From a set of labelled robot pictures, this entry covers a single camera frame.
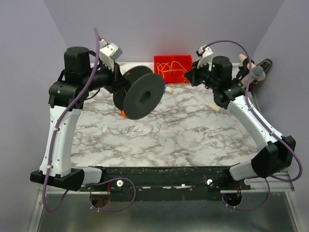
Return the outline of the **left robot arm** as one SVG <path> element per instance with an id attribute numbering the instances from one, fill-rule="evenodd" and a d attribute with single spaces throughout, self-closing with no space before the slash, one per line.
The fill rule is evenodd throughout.
<path id="1" fill-rule="evenodd" d="M 65 68 L 49 88 L 48 141 L 39 169 L 30 175 L 32 182 L 77 191 L 102 181 L 101 167 L 73 168 L 70 160 L 76 124 L 91 91 L 107 90 L 115 107 L 132 120 L 149 115 L 164 94 L 172 93 L 163 78 L 146 66 L 121 73 L 116 62 L 121 53 L 112 43 L 95 51 L 85 47 L 66 50 Z"/>

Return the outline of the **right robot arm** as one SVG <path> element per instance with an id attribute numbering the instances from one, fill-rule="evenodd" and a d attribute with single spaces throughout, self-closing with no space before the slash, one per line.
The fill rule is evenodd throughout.
<path id="1" fill-rule="evenodd" d="M 259 152 L 251 160 L 233 165 L 224 171 L 221 182 L 230 184 L 246 178 L 267 178 L 292 163 L 295 139 L 275 130 L 245 97 L 245 91 L 232 79 L 229 58 L 216 56 L 212 64 L 192 68 L 185 74 L 192 86 L 203 84 L 211 89 L 215 103 L 234 115 L 255 141 Z"/>

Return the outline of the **dark grey perforated spool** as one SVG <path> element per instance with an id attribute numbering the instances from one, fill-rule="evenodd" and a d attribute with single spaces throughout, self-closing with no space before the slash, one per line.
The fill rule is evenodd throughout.
<path id="1" fill-rule="evenodd" d="M 149 115 L 160 103 L 165 82 L 146 66 L 136 66 L 123 74 L 129 86 L 113 94 L 114 105 L 132 120 Z"/>

